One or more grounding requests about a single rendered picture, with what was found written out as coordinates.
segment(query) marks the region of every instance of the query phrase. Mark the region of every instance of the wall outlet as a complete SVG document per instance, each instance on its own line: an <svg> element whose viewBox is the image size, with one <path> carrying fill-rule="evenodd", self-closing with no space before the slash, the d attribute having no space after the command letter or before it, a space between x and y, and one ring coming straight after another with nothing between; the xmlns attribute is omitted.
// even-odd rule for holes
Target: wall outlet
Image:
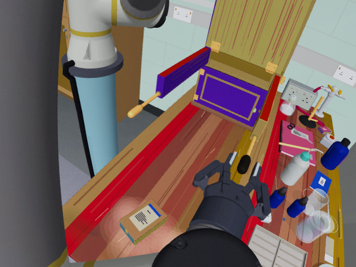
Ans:
<svg viewBox="0 0 356 267"><path fill-rule="evenodd" d="M173 18L190 23L192 14L193 11L191 10L181 7L174 7Z"/></svg>
<svg viewBox="0 0 356 267"><path fill-rule="evenodd" d="M281 99L288 101L290 96L294 95L296 96L296 100L293 104L309 111L315 99L318 97L318 93L314 93L313 91L313 88L298 81L289 79L284 88Z"/></svg>
<svg viewBox="0 0 356 267"><path fill-rule="evenodd" d="M339 65L338 69L335 71L333 75L333 78L342 81L347 85L354 86L356 83L356 72Z"/></svg>

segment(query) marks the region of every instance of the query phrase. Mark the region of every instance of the pink folder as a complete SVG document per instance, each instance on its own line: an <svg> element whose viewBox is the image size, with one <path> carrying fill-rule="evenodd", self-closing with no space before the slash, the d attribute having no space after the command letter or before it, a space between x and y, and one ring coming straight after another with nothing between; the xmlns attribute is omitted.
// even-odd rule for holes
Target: pink folder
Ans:
<svg viewBox="0 0 356 267"><path fill-rule="evenodd" d="M281 126L280 126L280 137L279 137L279 141L285 144L289 144L289 145L295 145L295 146L301 146L301 147L306 147L308 149L313 149L314 148L314 138L313 138L313 133L305 130L303 128L300 128L298 126L296 126L294 129L307 135L308 139L311 141L309 142L308 140L306 140L305 138L302 138L296 134L293 134L292 131L293 129L288 129L287 126L290 125L289 122L286 121L281 121ZM303 151L303 149L296 149L294 147L289 147L289 146L283 146L283 145L279 145L279 152L286 154L290 157L294 157L297 154L301 154ZM309 160L310 164L312 166L316 166L317 165L317 161L315 158L315 151L311 151L310 155L312 156Z"/></svg>

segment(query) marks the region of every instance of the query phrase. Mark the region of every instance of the blue bottle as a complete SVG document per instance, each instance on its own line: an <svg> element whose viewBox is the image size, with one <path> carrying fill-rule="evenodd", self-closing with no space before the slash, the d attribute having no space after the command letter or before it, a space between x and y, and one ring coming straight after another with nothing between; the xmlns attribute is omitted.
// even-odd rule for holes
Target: blue bottle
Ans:
<svg viewBox="0 0 356 267"><path fill-rule="evenodd" d="M322 165L332 171L347 157L349 154L350 140L347 138L342 139L341 142L335 142L327 150L327 152L321 157L320 162Z"/></svg>
<svg viewBox="0 0 356 267"><path fill-rule="evenodd" d="M282 187L279 190L273 192L269 197L269 202L271 204L271 209L276 209L285 199L285 193L287 192L287 187Z"/></svg>
<svg viewBox="0 0 356 267"><path fill-rule="evenodd" d="M305 210L306 203L308 202L308 197L302 197L301 199L296 199L288 208L287 214L295 218Z"/></svg>

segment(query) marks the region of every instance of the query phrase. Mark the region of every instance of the gold hinge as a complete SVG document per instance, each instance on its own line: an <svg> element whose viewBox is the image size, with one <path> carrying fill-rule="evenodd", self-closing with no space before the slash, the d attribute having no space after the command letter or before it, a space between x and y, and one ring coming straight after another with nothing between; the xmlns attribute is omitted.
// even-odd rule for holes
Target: gold hinge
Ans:
<svg viewBox="0 0 356 267"><path fill-rule="evenodd" d="M220 46L221 46L221 43L212 41L210 48L211 48L211 50L213 50L214 52L219 53L219 51L220 51Z"/></svg>
<svg viewBox="0 0 356 267"><path fill-rule="evenodd" d="M283 76L283 77L280 79L279 84L282 85L282 84L284 83L284 81L285 81L285 77Z"/></svg>
<svg viewBox="0 0 356 267"><path fill-rule="evenodd" d="M273 64L272 62L268 62L267 66L266 66L266 72L271 73L271 74L275 73L277 66L278 65Z"/></svg>

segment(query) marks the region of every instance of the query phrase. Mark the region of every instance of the teal cap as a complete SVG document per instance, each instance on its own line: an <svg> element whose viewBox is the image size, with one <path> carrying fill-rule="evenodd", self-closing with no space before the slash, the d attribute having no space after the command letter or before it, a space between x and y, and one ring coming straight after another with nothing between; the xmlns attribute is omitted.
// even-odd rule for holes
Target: teal cap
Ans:
<svg viewBox="0 0 356 267"><path fill-rule="evenodd" d="M308 161L308 160L310 160L311 155L310 155L308 152L303 151L303 152L300 154L300 158L301 158L301 160L303 160L303 161Z"/></svg>

